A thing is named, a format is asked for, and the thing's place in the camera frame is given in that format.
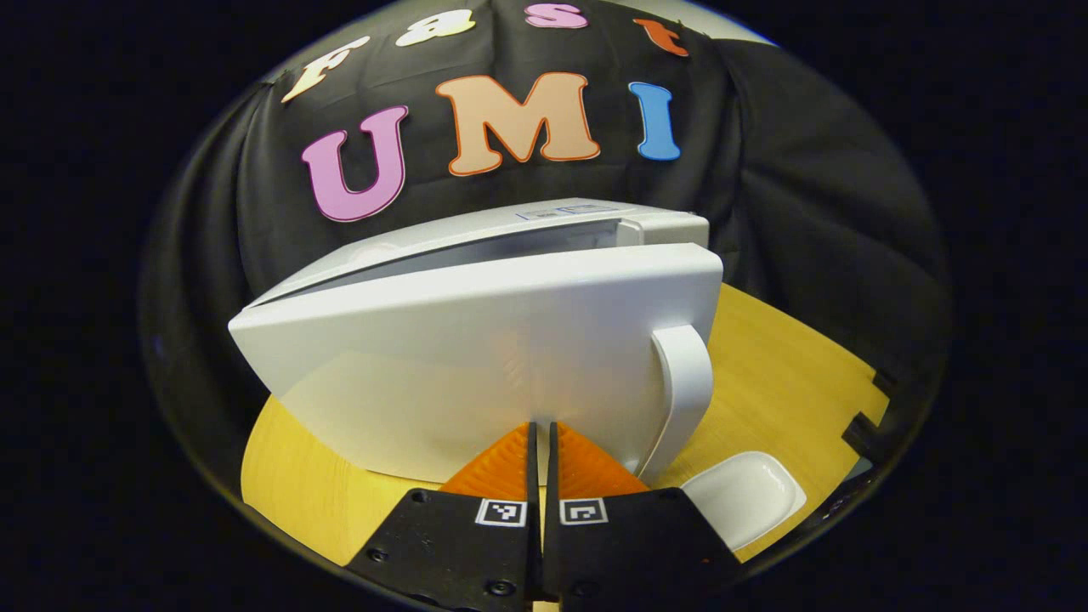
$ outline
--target foam letter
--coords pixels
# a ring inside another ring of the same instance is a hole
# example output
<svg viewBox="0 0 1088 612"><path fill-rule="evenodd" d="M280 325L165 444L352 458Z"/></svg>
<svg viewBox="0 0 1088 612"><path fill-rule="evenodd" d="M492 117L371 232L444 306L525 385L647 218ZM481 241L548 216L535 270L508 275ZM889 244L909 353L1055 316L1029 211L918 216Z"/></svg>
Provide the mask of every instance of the foam letter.
<svg viewBox="0 0 1088 612"><path fill-rule="evenodd" d="M310 167L313 196L322 215L333 221L356 221L382 210L400 195L405 185L400 120L407 115L408 107L390 107L359 124L359 130L369 132L374 140L378 162L378 179L361 192L353 192L344 183L339 149L347 140L347 132L333 132L306 147L302 161Z"/></svg>
<svg viewBox="0 0 1088 612"><path fill-rule="evenodd" d="M688 57L688 49L679 47L672 41L673 38L680 38L679 34L665 29L664 25L653 20L634 20L634 23L646 28L646 34L650 36L650 39L654 41L654 45L657 45L670 53L676 53L681 58Z"/></svg>
<svg viewBox="0 0 1088 612"><path fill-rule="evenodd" d="M465 76L438 85L434 90L449 98L457 128L457 157L449 172L457 176L489 172L503 163L503 156L487 146L487 128L518 161L533 154L541 126L547 123L547 142L541 155L553 161L590 159L601 145L590 137L582 105L581 74L547 72L536 79L524 103L518 102L490 76Z"/></svg>
<svg viewBox="0 0 1088 612"><path fill-rule="evenodd" d="M320 58L306 64L302 69L302 75L298 77L298 82L295 83L295 86L290 88L290 91L287 91L287 95L280 101L286 102L287 100L324 81L324 71L338 66L341 62L344 61L344 58L347 58L347 54L351 52L351 49L362 47L368 40L370 40L370 37L363 36L362 38L353 40L339 49L321 56Z"/></svg>
<svg viewBox="0 0 1088 612"><path fill-rule="evenodd" d="M639 155L646 159L668 161L680 157L680 147L672 142L672 121L669 118L669 100L672 93L665 87L648 83L631 83L627 86L642 108L642 143Z"/></svg>
<svg viewBox="0 0 1088 612"><path fill-rule="evenodd" d="M431 15L408 26L408 33L397 38L397 47L407 47L417 42L430 40L435 36L460 34L475 25L472 11L457 9L437 15Z"/></svg>
<svg viewBox="0 0 1088 612"><path fill-rule="evenodd" d="M590 21L579 14L578 7L570 4L533 4L526 8L526 13L531 15L526 21L536 27L578 28L590 25Z"/></svg>

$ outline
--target screw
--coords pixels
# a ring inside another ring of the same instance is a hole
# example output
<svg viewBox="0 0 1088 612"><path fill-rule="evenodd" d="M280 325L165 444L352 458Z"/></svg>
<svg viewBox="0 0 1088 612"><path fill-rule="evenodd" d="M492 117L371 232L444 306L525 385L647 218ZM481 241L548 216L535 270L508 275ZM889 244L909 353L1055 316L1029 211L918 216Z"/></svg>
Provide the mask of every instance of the screw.
<svg viewBox="0 0 1088 612"><path fill-rule="evenodd" d="M577 583L574 585L574 587L571 589L571 592L574 593L577 597L593 597L597 595L599 590L601 590L601 585L596 583L591 583L589 580L582 580L581 583Z"/></svg>
<svg viewBox="0 0 1088 612"><path fill-rule="evenodd" d="M516 590L518 590L517 587L506 580L493 580L487 583L487 592L494 595L495 597L511 596Z"/></svg>

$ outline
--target pink letter u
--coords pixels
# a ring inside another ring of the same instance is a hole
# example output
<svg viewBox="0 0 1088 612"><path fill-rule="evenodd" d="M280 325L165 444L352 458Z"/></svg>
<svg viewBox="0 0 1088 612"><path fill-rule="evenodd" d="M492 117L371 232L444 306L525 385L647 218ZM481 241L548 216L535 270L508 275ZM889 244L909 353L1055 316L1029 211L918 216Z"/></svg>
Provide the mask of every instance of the pink letter u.
<svg viewBox="0 0 1088 612"><path fill-rule="evenodd" d="M353 192L344 183L339 149L347 140L341 130L322 136L302 151L302 161L310 167L310 182L318 209L333 221L358 221L388 206L405 186L405 157L400 147L400 120L408 107L390 107L375 112L359 124L374 140L378 179L361 192Z"/></svg>

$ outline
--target orange gripper pad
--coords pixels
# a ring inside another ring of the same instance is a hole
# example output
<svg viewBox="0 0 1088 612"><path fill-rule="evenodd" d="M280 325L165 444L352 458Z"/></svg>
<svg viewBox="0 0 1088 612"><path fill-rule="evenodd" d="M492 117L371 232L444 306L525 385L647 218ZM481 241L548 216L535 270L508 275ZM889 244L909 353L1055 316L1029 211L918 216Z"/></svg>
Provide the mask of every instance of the orange gripper pad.
<svg viewBox="0 0 1088 612"><path fill-rule="evenodd" d="M648 491L589 438L562 423L559 430L559 499L607 498Z"/></svg>
<svg viewBox="0 0 1088 612"><path fill-rule="evenodd" d="M492 500L526 501L529 424L499 438L438 490Z"/></svg>

